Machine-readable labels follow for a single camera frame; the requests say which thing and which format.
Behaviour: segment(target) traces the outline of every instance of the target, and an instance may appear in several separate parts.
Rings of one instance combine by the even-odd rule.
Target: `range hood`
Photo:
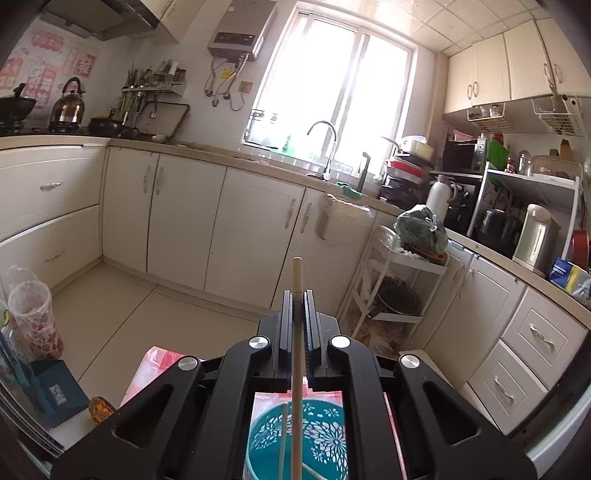
[[[51,0],[41,19],[103,41],[151,31],[160,23],[140,0]]]

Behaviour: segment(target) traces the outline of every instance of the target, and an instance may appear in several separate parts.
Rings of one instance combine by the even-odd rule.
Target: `plastic bag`
[[[13,266],[5,276],[8,310],[37,360],[59,358],[64,344],[53,318],[49,287],[27,270]]]
[[[415,205],[399,215],[394,231],[404,248],[441,256],[447,248],[447,232],[426,205]]]

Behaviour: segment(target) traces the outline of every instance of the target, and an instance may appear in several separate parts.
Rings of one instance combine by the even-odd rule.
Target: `kettle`
[[[70,90],[66,95],[68,87],[72,82],[76,82],[77,90]],[[72,77],[68,80],[63,90],[61,98],[54,104],[49,117],[49,130],[60,131],[64,127],[77,128],[82,122],[84,115],[84,100],[82,100],[82,85],[78,77]]]
[[[437,181],[429,190],[427,208],[443,223],[447,215],[448,204],[457,197],[457,186],[445,175],[438,175]]]

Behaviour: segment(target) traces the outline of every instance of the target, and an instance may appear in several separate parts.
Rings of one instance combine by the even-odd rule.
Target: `cabinet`
[[[511,100],[509,66],[503,35],[487,38],[472,47],[472,105]]]
[[[449,59],[447,92],[443,113],[457,112],[472,106],[472,51],[467,48]]]
[[[537,22],[558,93],[591,96],[591,78],[573,46],[552,18]]]
[[[228,168],[205,291],[270,308],[304,187]]]
[[[292,288],[294,257],[304,260],[304,287],[314,292],[317,312],[335,316],[345,296],[372,225],[357,229],[355,239],[347,245],[328,244],[316,235],[315,229],[325,195],[318,190],[306,190],[275,290],[274,310],[281,310],[283,292]]]
[[[511,99],[550,95],[552,72],[535,21],[519,25],[503,35],[509,60]]]
[[[552,388],[583,343],[587,329],[553,301],[527,288],[503,340]]]
[[[0,243],[0,272],[28,268],[49,287],[100,257],[99,206],[69,213]]]
[[[469,381],[499,430],[509,434],[548,393],[540,380],[499,340]]]
[[[103,255],[143,273],[157,163],[157,153],[109,147],[103,200]]]
[[[412,337],[407,341],[407,349],[424,349],[425,345],[439,327],[443,316],[452,303],[462,285],[468,266],[474,257],[474,253],[460,244],[449,242],[447,246],[449,261],[447,271],[433,296],[431,305],[425,312],[421,323],[417,325]]]
[[[150,213],[148,273],[204,289],[225,173],[221,165],[160,155]]]
[[[454,388],[476,371],[501,336],[525,285],[482,257],[470,264],[457,296],[425,347]]]
[[[100,201],[104,147],[16,148],[0,152],[0,239]]]

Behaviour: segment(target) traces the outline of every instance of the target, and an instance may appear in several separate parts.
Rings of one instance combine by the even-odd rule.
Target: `microwave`
[[[443,171],[482,173],[486,163],[488,141],[484,137],[456,142],[447,140],[443,149]]]

